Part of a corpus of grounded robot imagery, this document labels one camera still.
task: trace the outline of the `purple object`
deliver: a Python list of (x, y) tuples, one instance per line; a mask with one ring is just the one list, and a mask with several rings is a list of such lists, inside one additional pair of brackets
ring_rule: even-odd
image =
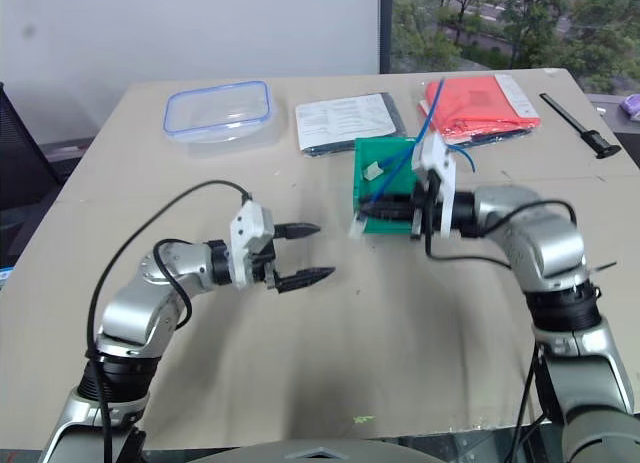
[(627, 96), (620, 106), (634, 121), (640, 121), (640, 95)]

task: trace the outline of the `black chair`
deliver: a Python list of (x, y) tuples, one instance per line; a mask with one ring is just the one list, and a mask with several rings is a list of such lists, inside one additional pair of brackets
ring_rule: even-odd
[(18, 260), (62, 185), (0, 82), (0, 268)]

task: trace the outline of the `blue cable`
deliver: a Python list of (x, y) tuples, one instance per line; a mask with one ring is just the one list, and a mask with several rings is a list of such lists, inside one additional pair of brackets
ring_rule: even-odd
[(474, 173), (476, 172), (476, 164), (467, 150), (465, 150), (464, 148), (460, 148), (458, 145), (447, 145), (447, 147), (450, 150), (457, 151), (458, 153), (463, 155), (467, 159), (467, 161), (469, 161), (469, 164), (471, 165), (471, 169), (473, 170), (473, 172)]
[[(400, 173), (400, 170), (402, 169), (402, 167), (411, 158), (411, 155), (413, 154), (413, 149), (415, 148), (415, 146), (418, 143), (420, 143), (420, 141), (422, 141), (422, 138), (424, 138), (425, 133), (429, 130), (429, 126), (431, 125), (431, 120), (433, 119), (433, 115), (436, 112), (436, 106), (438, 106), (438, 101), (440, 100), (440, 93), (442, 93), (442, 88), (444, 87), (444, 81), (445, 80), (443, 78), (440, 80), (440, 83), (438, 84), (438, 89), (436, 90), (436, 96), (433, 98), (433, 104), (429, 109), (429, 114), (427, 115), (427, 119), (424, 120), (424, 125), (422, 125), (422, 129), (420, 130), (420, 133), (418, 133), (418, 136), (413, 142), (413, 145), (411, 145), (409, 148), (404, 148), (400, 150), (398, 153), (396, 153), (395, 155), (392, 155), (391, 157), (389, 157), (391, 158), (391, 161), (394, 161), (398, 157), (398, 155), (402, 155), (402, 160), (400, 160), (400, 163), (398, 163), (398, 166), (396, 166), (393, 169), (393, 171), (389, 174), (389, 176), (387, 176), (387, 178), (384, 180), (382, 185), (380, 185), (380, 188), (378, 188), (378, 191), (376, 191), (373, 194), (373, 197), (371, 198), (371, 200), (369, 200), (369, 203), (373, 204), (380, 199), (380, 197), (387, 190), (387, 188), (389, 187), (393, 179), (396, 177), (396, 175)], [(384, 162), (388, 163), (389, 158), (385, 158), (385, 160), (383, 160), (383, 163)]]

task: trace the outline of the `table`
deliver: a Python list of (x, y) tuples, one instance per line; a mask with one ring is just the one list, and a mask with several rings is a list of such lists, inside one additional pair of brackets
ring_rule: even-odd
[[(547, 92), (610, 142), (615, 137), (564, 70), (510, 72), (543, 123), (534, 135), (474, 150), (458, 183), (521, 183), (570, 200), (587, 257), (637, 399), (640, 354), (634, 278), (640, 273), (638, 168), (623, 151), (596, 160), (536, 95)], [(297, 149), (293, 107), (388, 91), (417, 133), (421, 85), (440, 74), (273, 78), (280, 107), (275, 144), (193, 155), (165, 139), (172, 93), (221, 81), (132, 86), (78, 165), (0, 293), (0, 448), (44, 445), (85, 363), (84, 331), (95, 282), (115, 249), (168, 199), (206, 179), (253, 192), (277, 222), (323, 231), (277, 244), (283, 273), (335, 265), (329, 279), (284, 295), (223, 287), (194, 301), (151, 386), (148, 448), (223, 447), (292, 437), (374, 437), (512, 425), (530, 357), (531, 319), (513, 277), (492, 265), (427, 261), (400, 236), (347, 237), (352, 155), (321, 159)], [(179, 203), (123, 255), (101, 306), (164, 237), (225, 238), (235, 193), (205, 189)], [(489, 242), (438, 241), (439, 253), (499, 255)], [(537, 404), (527, 414), (535, 418)], [(355, 423), (356, 416), (373, 416)]]

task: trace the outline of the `clear plastic container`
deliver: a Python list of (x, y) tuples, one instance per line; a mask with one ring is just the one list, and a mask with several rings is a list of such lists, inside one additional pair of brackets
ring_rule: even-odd
[(171, 95), (163, 128), (176, 141), (220, 143), (260, 131), (274, 113), (267, 84), (245, 81)]

